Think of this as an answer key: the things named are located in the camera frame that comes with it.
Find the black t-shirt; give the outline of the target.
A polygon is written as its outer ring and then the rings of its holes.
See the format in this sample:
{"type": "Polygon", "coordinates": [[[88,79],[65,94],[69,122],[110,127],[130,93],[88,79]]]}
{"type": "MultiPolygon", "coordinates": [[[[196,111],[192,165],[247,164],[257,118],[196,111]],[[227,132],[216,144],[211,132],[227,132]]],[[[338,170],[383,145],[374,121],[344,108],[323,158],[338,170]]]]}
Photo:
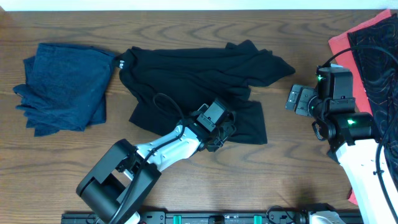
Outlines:
{"type": "Polygon", "coordinates": [[[145,50],[132,47],[117,57],[122,84],[137,98],[129,118],[136,126],[164,136],[180,119],[173,104],[155,95],[163,93],[182,113],[222,99],[235,111],[236,132],[231,142],[267,143],[260,102],[249,100],[251,87],[265,87],[295,73],[294,67],[250,41],[224,48],[145,50]]]}

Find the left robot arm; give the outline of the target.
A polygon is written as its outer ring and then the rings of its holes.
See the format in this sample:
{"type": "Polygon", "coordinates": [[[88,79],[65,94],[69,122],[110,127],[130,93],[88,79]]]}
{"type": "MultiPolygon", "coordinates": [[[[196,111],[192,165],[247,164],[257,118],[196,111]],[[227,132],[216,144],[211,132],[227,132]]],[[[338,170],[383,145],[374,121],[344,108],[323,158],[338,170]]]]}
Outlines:
{"type": "Polygon", "coordinates": [[[221,100],[182,117],[173,131],[145,144],[122,139],[76,188],[102,223],[139,223],[138,209],[162,171],[204,149],[216,151],[236,131],[235,112],[221,100]]]}

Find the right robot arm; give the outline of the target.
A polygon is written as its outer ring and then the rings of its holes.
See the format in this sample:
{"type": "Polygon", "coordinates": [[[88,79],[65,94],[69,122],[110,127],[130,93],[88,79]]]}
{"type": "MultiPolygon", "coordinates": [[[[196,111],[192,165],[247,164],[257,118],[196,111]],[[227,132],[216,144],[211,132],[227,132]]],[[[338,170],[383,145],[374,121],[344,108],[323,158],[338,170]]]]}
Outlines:
{"type": "Polygon", "coordinates": [[[286,109],[312,117],[318,140],[345,171],[364,223],[397,223],[397,189],[371,114],[355,110],[353,75],[343,67],[318,67],[317,85],[292,85],[286,109]]]}

